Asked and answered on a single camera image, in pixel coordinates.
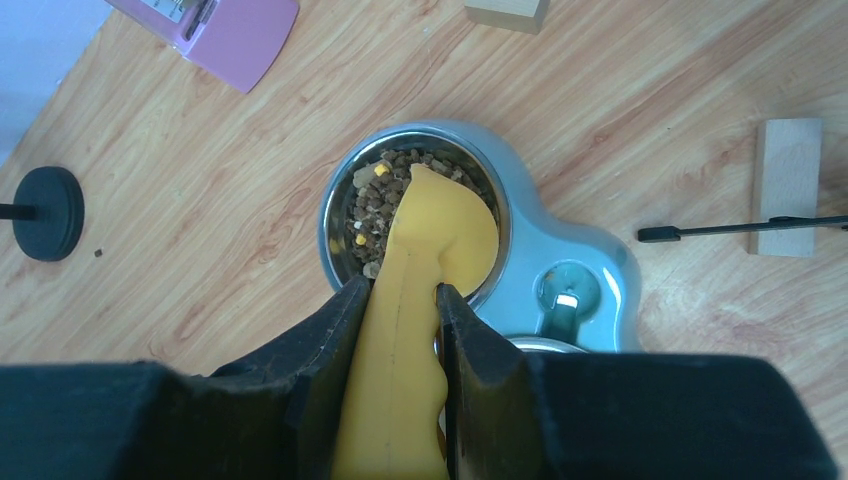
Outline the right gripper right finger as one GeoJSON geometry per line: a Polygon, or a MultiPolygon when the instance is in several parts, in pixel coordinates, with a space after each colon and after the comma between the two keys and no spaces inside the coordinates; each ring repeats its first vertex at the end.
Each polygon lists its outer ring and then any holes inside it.
{"type": "Polygon", "coordinates": [[[795,390],[745,356],[525,352],[437,288],[453,479],[834,479],[795,390]]]}

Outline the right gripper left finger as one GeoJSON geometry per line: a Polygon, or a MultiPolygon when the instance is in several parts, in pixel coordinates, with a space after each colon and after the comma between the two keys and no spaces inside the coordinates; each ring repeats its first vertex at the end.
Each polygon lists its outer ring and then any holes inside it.
{"type": "Polygon", "coordinates": [[[315,313],[212,374],[153,361],[5,365],[5,479],[326,479],[370,294],[315,313]]]}

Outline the yellow plastic scoop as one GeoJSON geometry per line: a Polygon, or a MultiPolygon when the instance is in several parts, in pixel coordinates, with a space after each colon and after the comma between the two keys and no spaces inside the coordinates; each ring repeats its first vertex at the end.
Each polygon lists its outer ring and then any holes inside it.
{"type": "Polygon", "coordinates": [[[448,386],[434,349],[436,289],[462,297],[494,268],[499,232],[469,188],[416,164],[389,232],[348,373],[333,479],[445,479],[448,386]]]}

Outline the grey double pet bowl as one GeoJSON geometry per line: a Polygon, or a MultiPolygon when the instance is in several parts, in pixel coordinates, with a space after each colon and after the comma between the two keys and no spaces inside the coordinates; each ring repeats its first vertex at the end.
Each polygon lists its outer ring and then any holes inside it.
{"type": "Polygon", "coordinates": [[[473,123],[430,119],[384,129],[356,145],[325,191],[318,249],[338,290],[362,272],[346,227],[355,171],[384,151],[434,153],[463,169],[490,205],[500,230],[489,278],[469,297],[478,317],[507,338],[540,336],[598,352],[637,352],[641,294],[638,263],[611,233],[555,218],[543,205],[516,151],[473,123]]]}

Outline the black mic boom stand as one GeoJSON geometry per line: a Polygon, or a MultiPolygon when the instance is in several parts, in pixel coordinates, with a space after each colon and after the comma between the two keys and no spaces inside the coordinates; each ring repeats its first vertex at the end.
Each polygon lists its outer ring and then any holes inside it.
{"type": "Polygon", "coordinates": [[[838,227],[841,230],[846,231],[847,216],[840,215],[815,218],[779,216],[772,217],[765,222],[706,226],[689,229],[681,229],[672,225],[667,225],[639,229],[636,233],[636,238],[637,241],[641,243],[666,243],[681,241],[684,237],[690,236],[709,236],[819,227],[838,227]]]}

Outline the black microphone stand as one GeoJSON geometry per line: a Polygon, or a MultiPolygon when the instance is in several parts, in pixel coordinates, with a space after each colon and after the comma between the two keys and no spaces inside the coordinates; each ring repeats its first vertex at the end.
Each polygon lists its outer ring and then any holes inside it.
{"type": "Polygon", "coordinates": [[[11,204],[1,205],[1,218],[12,222],[18,247],[41,262],[69,256],[81,237],[85,203],[81,186],[69,170],[43,166],[20,181],[11,204]]]}

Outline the pink metronome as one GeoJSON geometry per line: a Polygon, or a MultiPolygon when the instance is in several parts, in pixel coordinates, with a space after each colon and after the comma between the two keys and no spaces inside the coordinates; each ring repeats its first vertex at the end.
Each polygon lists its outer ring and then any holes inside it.
{"type": "Polygon", "coordinates": [[[184,59],[242,93],[273,65],[294,26],[293,0],[109,0],[184,59]]]}

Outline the wooden block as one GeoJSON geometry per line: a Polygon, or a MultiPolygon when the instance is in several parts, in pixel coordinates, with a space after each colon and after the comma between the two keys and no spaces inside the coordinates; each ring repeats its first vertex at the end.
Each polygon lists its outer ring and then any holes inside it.
{"type": "Polygon", "coordinates": [[[539,34],[549,0],[465,0],[468,19],[495,28],[539,34]]]}
{"type": "MultiPolygon", "coordinates": [[[[817,213],[823,121],[820,118],[772,119],[758,128],[752,220],[812,218],[817,213]]],[[[750,235],[754,255],[809,258],[814,255],[811,228],[770,230],[750,235]]]]}

